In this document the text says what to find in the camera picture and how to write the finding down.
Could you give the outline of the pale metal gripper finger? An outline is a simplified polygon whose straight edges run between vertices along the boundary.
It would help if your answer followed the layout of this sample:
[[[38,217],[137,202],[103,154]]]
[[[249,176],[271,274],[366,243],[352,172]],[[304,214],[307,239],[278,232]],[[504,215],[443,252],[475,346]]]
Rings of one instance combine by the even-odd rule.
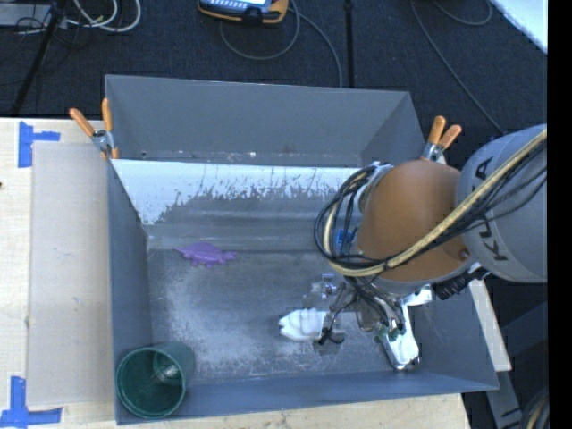
[[[339,291],[340,282],[333,273],[323,273],[320,278],[311,282],[308,288],[308,297],[332,297]]]
[[[317,340],[319,345],[325,345],[327,342],[331,342],[335,345],[341,345],[345,341],[345,333],[339,328],[338,321],[339,318],[337,315],[328,313],[325,316],[323,326]]]

